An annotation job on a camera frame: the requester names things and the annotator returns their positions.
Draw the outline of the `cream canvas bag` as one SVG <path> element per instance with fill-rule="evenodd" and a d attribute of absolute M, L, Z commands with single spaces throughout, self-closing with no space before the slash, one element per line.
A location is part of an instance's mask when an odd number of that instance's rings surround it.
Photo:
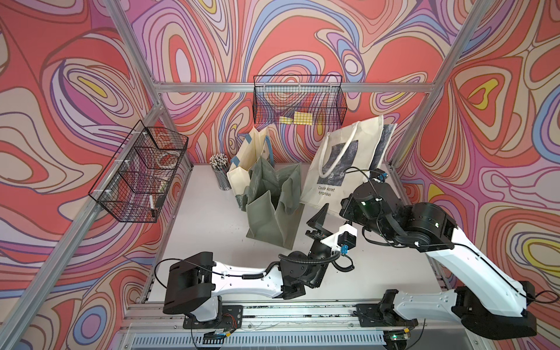
<path fill-rule="evenodd" d="M 328 204 L 337 215 L 341 201 L 380 167 L 396 127 L 379 116 L 329 132 L 311 162 L 300 202 L 317 209 Z"/>

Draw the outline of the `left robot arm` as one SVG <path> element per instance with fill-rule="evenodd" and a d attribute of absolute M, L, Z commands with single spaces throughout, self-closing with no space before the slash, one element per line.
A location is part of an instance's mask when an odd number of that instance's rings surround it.
<path fill-rule="evenodd" d="M 322 284 L 329 266 L 350 272 L 353 266 L 338 265 L 356 246 L 357 229 L 347 222 L 332 233 L 323 226 L 328 213 L 324 205 L 308 222 L 306 236 L 313 240 L 308 253 L 294 251 L 279 255 L 264 269 L 242 268 L 214 261 L 211 252 L 185 259 L 171 259 L 163 313 L 190 315 L 198 322 L 211 322 L 222 315 L 224 295 L 260 295 L 292 300 Z"/>

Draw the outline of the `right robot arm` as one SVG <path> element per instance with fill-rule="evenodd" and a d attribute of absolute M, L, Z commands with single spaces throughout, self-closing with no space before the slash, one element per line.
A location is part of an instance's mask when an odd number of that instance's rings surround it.
<path fill-rule="evenodd" d="M 424 253 L 463 284 L 435 294 L 387 290 L 367 313 L 371 319 L 391 326 L 418 319 L 457 322 L 491 340 L 537 334 L 536 317 L 528 309 L 536 297 L 532 283 L 516 281 L 500 270 L 439 206 L 406 205 L 389 184 L 372 182 L 341 201 L 340 215 L 388 241 Z"/>

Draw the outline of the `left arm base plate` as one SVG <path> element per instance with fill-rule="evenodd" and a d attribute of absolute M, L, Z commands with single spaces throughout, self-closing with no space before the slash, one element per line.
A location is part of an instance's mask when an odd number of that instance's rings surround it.
<path fill-rule="evenodd" d="M 234 330 L 242 326 L 244 307 L 242 305 L 223 305 L 215 308 L 203 307 L 187 314 L 183 322 L 186 330 Z"/>

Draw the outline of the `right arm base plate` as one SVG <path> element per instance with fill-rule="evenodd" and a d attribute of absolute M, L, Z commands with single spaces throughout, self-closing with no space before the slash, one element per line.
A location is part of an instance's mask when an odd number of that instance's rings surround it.
<path fill-rule="evenodd" d="M 353 315 L 362 328 L 397 327 L 414 329 L 419 323 L 416 319 L 408 320 L 399 316 L 383 303 L 357 304 Z"/>

